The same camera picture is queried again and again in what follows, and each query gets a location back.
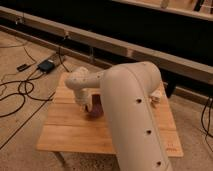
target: wooden tabletop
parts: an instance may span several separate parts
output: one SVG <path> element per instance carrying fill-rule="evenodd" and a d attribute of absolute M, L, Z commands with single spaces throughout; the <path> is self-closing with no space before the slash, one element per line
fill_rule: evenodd
<path fill-rule="evenodd" d="M 54 100 L 37 143 L 38 150 L 115 154 L 104 116 L 91 118 L 75 103 L 73 91 L 62 74 Z M 152 107 L 168 156 L 182 157 L 183 151 L 163 84 L 160 103 Z"/>

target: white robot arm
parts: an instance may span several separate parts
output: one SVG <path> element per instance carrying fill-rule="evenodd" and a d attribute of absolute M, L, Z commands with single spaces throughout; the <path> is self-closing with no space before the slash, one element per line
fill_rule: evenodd
<path fill-rule="evenodd" d="M 65 81 L 80 105 L 88 101 L 84 88 L 100 87 L 103 111 L 122 171 L 172 171 L 148 97 L 160 80 L 154 64 L 138 62 L 94 74 L 79 68 Z"/>

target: concrete floor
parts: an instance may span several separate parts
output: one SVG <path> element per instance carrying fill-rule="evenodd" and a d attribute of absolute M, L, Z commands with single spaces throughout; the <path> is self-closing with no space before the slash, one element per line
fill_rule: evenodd
<path fill-rule="evenodd" d="M 144 2 L 144 3 L 153 4 L 157 6 L 159 6 L 162 2 L 162 0 L 125 0 L 125 1 L 132 1 L 132 2 L 138 2 L 138 3 Z M 212 0 L 205 0 L 203 3 L 204 6 L 201 7 L 199 12 L 210 14 L 209 7 L 211 6 L 211 2 Z M 197 0 L 169 0 L 168 7 L 193 11 L 196 3 L 197 3 Z"/>
<path fill-rule="evenodd" d="M 0 31 L 0 47 L 20 44 L 14 36 Z M 50 56 L 52 50 L 29 42 L 26 49 L 38 62 Z M 70 69 L 86 66 L 92 72 L 100 70 L 90 64 L 78 61 L 71 57 L 65 65 Z M 4 74 L 15 73 L 16 67 L 32 61 L 25 54 L 23 47 L 0 48 L 0 78 Z M 8 76 L 4 81 L 26 78 L 35 67 Z M 47 98 L 56 88 L 58 79 L 64 68 L 59 66 L 51 74 L 35 81 L 34 96 Z M 4 95 L 16 91 L 16 86 L 9 86 Z M 180 140 L 183 146 L 184 157 L 170 158 L 174 171 L 212 171 L 213 154 L 208 150 L 200 129 L 200 115 L 203 106 L 192 101 L 173 95 L 169 100 L 176 121 Z M 11 97 L 7 101 L 0 101 L 0 113 L 13 110 L 20 102 L 19 97 Z M 6 139 L 29 117 L 41 104 L 27 99 L 22 110 L 6 118 L 0 118 L 0 146 Z M 21 131 L 0 151 L 0 171 L 110 171 L 116 166 L 116 157 L 113 155 L 63 153 L 69 164 L 63 168 L 51 152 L 41 152 L 35 149 L 42 125 L 47 115 L 49 103 L 46 104 Z"/>

